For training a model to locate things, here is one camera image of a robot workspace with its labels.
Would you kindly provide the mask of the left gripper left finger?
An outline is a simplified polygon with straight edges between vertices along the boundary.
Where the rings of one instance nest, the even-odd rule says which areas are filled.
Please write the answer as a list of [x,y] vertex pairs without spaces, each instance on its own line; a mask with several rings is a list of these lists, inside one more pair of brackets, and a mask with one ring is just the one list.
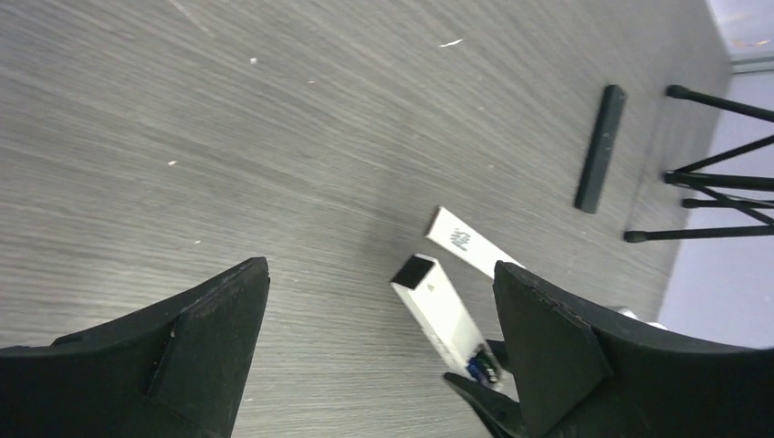
[[267,306],[252,257],[45,347],[1,351],[4,437],[228,437]]

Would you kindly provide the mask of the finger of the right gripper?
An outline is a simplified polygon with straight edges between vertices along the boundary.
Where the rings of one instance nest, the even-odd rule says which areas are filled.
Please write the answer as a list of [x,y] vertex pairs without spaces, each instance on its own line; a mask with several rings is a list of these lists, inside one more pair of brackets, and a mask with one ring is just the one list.
[[499,371],[498,382],[489,387],[481,385],[465,368],[466,375],[446,372],[446,384],[471,407],[493,437],[526,437],[527,429],[519,403],[498,390],[503,372],[510,371],[505,342],[488,339],[471,358],[480,349],[485,349],[495,360]]

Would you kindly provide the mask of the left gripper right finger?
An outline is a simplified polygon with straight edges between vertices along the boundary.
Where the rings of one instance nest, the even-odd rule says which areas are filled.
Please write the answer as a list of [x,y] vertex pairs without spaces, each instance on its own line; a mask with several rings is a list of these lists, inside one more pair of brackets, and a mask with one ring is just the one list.
[[773,353],[626,317],[511,263],[493,292],[531,437],[770,437]]

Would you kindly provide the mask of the dark green battery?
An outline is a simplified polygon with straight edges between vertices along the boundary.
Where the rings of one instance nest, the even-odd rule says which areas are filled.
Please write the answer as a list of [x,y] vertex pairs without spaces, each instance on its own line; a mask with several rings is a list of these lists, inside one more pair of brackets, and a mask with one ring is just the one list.
[[476,360],[477,365],[479,366],[481,371],[486,375],[486,378],[490,383],[494,384],[498,382],[499,371],[497,368],[497,364],[485,349],[480,349],[474,356],[474,359]]

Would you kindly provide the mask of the white silver prism bar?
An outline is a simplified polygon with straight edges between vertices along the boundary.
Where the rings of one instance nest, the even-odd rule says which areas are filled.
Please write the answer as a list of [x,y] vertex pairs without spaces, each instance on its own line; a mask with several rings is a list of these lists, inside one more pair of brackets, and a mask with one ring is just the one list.
[[447,368],[465,365],[486,340],[438,260],[411,255],[390,282]]

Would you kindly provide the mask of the black remote control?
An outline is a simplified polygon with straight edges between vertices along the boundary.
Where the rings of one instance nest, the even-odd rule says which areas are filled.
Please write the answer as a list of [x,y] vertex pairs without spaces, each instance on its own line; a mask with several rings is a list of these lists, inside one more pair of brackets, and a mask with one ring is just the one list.
[[612,150],[620,128],[627,95],[619,85],[604,88],[589,148],[575,195],[574,206],[586,214],[596,214]]

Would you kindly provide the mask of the white remote battery cover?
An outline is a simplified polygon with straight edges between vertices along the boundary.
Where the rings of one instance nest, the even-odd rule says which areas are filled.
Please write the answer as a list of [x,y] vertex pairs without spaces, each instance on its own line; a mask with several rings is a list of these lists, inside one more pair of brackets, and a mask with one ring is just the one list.
[[425,237],[490,279],[494,278],[495,265],[499,261],[524,268],[443,206],[437,208]]

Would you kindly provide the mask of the blue purple battery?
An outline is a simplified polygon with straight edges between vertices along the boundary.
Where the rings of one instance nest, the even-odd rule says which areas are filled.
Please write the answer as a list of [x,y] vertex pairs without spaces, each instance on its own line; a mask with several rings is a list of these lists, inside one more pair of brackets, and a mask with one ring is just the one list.
[[497,381],[496,378],[491,377],[488,366],[476,357],[470,358],[465,368],[470,376],[481,385],[489,387]]

